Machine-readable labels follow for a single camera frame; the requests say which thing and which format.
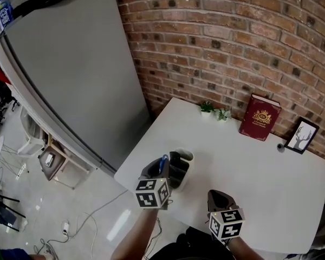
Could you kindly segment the brown wooden chair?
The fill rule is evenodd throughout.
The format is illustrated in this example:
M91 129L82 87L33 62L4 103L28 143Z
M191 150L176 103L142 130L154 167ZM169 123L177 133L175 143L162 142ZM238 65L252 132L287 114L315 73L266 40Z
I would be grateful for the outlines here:
M93 168L48 134L47 144L38 156L41 170L48 181L72 190L89 177Z

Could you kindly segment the grey chair with black legs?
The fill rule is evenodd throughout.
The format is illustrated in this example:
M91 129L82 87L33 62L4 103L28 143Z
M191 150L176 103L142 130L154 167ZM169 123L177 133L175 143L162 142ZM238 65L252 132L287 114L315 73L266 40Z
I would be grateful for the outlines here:
M20 200L18 199L6 197L0 194L0 224L16 232L20 232L18 228L14 227L14 223L17 220L17 216L20 216L24 219L26 219L26 216L5 204L5 199L12 202L20 203Z

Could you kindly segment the black remote control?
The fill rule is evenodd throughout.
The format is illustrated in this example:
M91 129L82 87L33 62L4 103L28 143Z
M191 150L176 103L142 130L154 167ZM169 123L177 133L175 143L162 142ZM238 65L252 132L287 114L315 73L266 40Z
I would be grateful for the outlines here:
M176 168L180 168L181 165L181 156L180 153L176 151L170 152L170 165Z

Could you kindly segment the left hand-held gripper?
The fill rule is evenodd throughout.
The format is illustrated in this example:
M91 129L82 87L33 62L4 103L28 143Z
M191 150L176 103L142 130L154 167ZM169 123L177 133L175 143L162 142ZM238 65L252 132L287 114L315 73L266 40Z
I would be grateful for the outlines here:
M167 210L171 196L169 180L169 162L165 162L162 173L159 173L161 158L153 160L141 172L135 188L135 196L142 209Z

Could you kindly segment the blue-labelled plastic bottle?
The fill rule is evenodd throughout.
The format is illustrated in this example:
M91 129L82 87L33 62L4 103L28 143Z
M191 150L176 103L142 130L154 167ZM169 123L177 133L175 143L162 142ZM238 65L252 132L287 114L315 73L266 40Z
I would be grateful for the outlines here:
M0 28L4 30L14 20L11 0L0 0Z

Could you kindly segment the white desk with drawers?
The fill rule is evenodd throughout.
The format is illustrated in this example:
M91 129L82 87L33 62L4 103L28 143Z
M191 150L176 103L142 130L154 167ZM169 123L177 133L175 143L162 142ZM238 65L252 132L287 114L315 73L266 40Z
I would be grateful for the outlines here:
M241 237L253 249L304 254L316 235L325 201L325 160L311 152L277 150L282 139L258 141L241 135L239 121L205 118L199 107L172 98L116 172L134 191L142 169L184 148L194 169L181 192L172 193L168 214L206 230L207 193L219 190L244 210Z

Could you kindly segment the black bag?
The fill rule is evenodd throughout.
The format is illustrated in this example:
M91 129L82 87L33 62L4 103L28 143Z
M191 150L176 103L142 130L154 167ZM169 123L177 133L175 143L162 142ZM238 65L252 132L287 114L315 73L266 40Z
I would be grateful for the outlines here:
M24 17L34 10L47 8L62 1L63 0L27 0L13 9L13 18L17 19L19 17Z

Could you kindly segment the black-framed deer picture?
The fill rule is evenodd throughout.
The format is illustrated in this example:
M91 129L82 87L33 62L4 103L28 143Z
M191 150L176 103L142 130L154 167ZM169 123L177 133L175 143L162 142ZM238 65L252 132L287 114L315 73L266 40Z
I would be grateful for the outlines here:
M299 117L290 138L284 144L284 148L303 154L313 141L319 130L317 124Z

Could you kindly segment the small potted green plant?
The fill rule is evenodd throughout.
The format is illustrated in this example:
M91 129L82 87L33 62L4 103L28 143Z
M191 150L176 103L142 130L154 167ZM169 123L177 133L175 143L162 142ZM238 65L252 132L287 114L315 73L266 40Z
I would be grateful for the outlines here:
M214 106L210 101L204 101L200 105L201 115L205 118L210 117L211 114L213 113L213 110L214 110Z
M228 119L231 119L231 111L221 108L221 109L214 109L214 113L217 117L218 121L226 122Z

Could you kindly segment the person's left forearm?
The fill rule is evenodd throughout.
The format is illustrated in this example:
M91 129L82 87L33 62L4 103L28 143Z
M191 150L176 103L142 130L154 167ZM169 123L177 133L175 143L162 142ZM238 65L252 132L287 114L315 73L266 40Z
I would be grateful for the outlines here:
M158 209L143 209L110 260L142 260L157 221Z

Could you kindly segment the white desk organizer cup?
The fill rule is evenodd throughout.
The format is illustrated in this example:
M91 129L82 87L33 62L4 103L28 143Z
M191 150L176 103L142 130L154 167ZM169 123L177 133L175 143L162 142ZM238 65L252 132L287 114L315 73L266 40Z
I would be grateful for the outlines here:
M194 169L194 154L184 148L176 148L174 151L180 153L180 168L169 166L170 188L178 193L181 192L189 180Z

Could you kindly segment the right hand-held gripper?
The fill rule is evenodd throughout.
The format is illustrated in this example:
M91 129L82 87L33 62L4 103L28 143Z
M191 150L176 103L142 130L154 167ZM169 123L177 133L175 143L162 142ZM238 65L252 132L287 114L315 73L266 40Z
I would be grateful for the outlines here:
M245 222L244 212L230 195L209 190L207 208L209 230L213 240L226 242L240 236Z

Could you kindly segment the red paper decoration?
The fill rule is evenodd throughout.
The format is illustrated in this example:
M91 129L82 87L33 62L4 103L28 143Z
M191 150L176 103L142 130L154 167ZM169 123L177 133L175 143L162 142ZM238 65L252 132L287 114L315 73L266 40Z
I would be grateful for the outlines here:
M3 69L0 67L0 81L11 85L10 80L6 77Z

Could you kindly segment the grey refrigerator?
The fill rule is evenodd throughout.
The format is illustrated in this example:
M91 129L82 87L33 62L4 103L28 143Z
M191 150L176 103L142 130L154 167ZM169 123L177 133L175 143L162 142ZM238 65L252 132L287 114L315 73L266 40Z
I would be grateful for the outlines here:
M41 126L107 173L150 125L117 0L63 0L14 19L0 28L0 67Z

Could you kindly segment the person's black clothing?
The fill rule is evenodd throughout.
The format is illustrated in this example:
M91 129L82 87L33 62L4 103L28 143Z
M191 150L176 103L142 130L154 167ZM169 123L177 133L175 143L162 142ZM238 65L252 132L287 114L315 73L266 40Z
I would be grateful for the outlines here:
M165 245L149 260L235 260L232 253L211 235L189 227L175 242Z

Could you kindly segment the person's right forearm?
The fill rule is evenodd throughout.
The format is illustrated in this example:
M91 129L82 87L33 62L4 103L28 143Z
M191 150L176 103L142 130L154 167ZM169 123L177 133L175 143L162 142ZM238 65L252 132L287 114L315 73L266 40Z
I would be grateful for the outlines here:
M240 237L236 237L228 241L227 247L236 260L264 260Z

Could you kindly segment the white office chair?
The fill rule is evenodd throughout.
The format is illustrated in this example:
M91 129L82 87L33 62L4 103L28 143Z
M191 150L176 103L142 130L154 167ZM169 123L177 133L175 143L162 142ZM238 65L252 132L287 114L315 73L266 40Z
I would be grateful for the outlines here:
M31 158L44 150L47 143L45 132L24 107L21 108L19 118L25 139L17 154L20 157Z

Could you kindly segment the dark red hardcover book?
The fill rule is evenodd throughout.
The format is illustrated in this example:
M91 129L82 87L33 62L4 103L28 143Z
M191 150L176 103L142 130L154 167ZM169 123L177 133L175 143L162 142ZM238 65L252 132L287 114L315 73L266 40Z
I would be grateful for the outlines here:
M279 102L251 94L244 118L239 127L239 133L256 140L266 141L281 109Z

